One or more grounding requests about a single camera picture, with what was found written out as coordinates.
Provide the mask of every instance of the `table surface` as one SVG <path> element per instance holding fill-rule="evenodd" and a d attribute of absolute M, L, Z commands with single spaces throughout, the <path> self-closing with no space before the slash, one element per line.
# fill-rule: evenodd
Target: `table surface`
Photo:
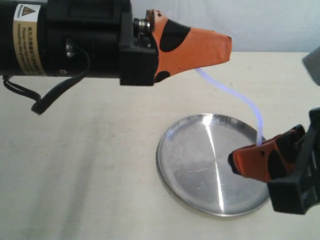
<path fill-rule="evenodd" d="M 297 124 L 320 104 L 306 53 L 233 53 L 204 68 L 261 110 L 264 136 Z M 15 77 L 45 94 L 60 78 Z M 42 116 L 32 100 L 0 87 L 1 240 L 318 239 L 320 207 L 276 213 L 269 202 L 238 217 L 199 212 L 162 183 L 156 148 L 176 121 L 218 113 L 257 126 L 251 109 L 194 70 L 154 87 L 87 78 Z"/>

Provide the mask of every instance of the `transparent tube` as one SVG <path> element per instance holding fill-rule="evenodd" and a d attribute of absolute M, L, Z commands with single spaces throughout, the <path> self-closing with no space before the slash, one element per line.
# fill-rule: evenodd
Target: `transparent tube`
<path fill-rule="evenodd" d="M 239 98 L 240 100 L 242 100 L 243 102 L 245 102 L 247 105 L 250 106 L 250 108 L 252 109 L 252 111 L 254 112 L 255 116 L 256 116 L 256 120 L 257 120 L 257 135 L 256 135 L 256 144 L 257 145 L 261 145 L 262 141 L 263 141 L 263 118 L 260 114 L 259 109 L 256 107 L 256 105 L 249 100 L 248 98 L 246 98 L 245 96 L 243 96 L 242 94 L 236 92 L 235 90 L 226 87 L 225 85 L 223 85 L 222 83 L 216 81 L 214 78 L 212 78 L 211 76 L 209 76 L 205 71 L 203 71 L 201 68 L 197 68 L 195 70 L 198 74 L 200 74 L 201 77 L 203 77 L 207 82 L 211 83 L 212 85 L 216 86 L 217 88 Z"/>

